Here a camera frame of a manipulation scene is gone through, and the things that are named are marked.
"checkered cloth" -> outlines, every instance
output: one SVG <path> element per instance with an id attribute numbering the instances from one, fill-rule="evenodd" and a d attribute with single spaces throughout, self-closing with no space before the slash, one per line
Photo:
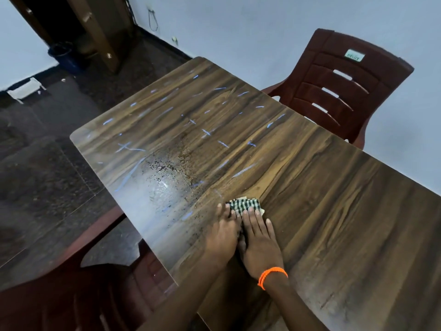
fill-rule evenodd
<path id="1" fill-rule="evenodd" d="M 236 212 L 239 212 L 240 214 L 242 214 L 244 210 L 248 210 L 250 206 L 253 207 L 254 210 L 259 210 L 262 213 L 262 215 L 265 212 L 265 210 L 263 210 L 260 207 L 259 200 L 256 198 L 249 199 L 246 196 L 244 196 L 238 199 L 230 200 L 227 203 L 230 204 L 231 209 L 233 209 Z"/>

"hand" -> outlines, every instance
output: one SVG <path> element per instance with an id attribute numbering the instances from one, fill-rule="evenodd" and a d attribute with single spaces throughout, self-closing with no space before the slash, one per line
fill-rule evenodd
<path id="1" fill-rule="evenodd" d="M 216 209 L 216 217 L 217 221 L 209 228 L 206 237 L 205 254 L 217 261 L 219 266 L 223 268 L 236 250 L 242 219 L 240 216 L 236 216 L 235 211 L 230 211 L 229 204 L 226 204 L 224 211 L 222 211 L 220 203 Z"/>
<path id="2" fill-rule="evenodd" d="M 246 270 L 259 280 L 264 271 L 271 267 L 282 267 L 283 258 L 274 234 L 273 224 L 269 219 L 266 224 L 259 210 L 252 207 L 242 214 L 243 225 L 248 238 L 240 236 L 238 248 Z"/>

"white wall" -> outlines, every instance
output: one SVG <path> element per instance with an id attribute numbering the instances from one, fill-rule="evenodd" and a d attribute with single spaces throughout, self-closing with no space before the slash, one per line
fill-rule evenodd
<path id="1" fill-rule="evenodd" d="M 58 62 L 9 0 L 0 0 L 0 90 Z"/>
<path id="2" fill-rule="evenodd" d="M 441 194 L 441 0 L 130 0 L 138 25 L 256 88 L 284 79 L 317 28 L 364 39 L 414 73 L 370 120 L 365 151 Z M 147 7 L 155 10 L 157 32 Z"/>

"wood grain surface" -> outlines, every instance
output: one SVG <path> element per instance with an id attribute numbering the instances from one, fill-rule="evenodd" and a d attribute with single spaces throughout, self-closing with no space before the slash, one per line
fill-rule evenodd
<path id="1" fill-rule="evenodd" d="M 71 139 L 178 284 L 215 205 L 258 197 L 330 330 L 441 329 L 440 197 L 212 62 L 187 62 Z M 283 328 L 236 258 L 199 313 L 211 330 Z"/>

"chair backrest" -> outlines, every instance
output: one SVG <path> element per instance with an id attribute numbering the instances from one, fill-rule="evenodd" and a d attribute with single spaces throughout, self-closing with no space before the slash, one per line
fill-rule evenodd
<path id="1" fill-rule="evenodd" d="M 107 265 L 55 269 L 0 293 L 0 330 L 126 330 L 118 318 Z"/>
<path id="2" fill-rule="evenodd" d="M 363 123 L 413 70 L 376 45 L 317 29 L 272 96 L 352 143 Z"/>

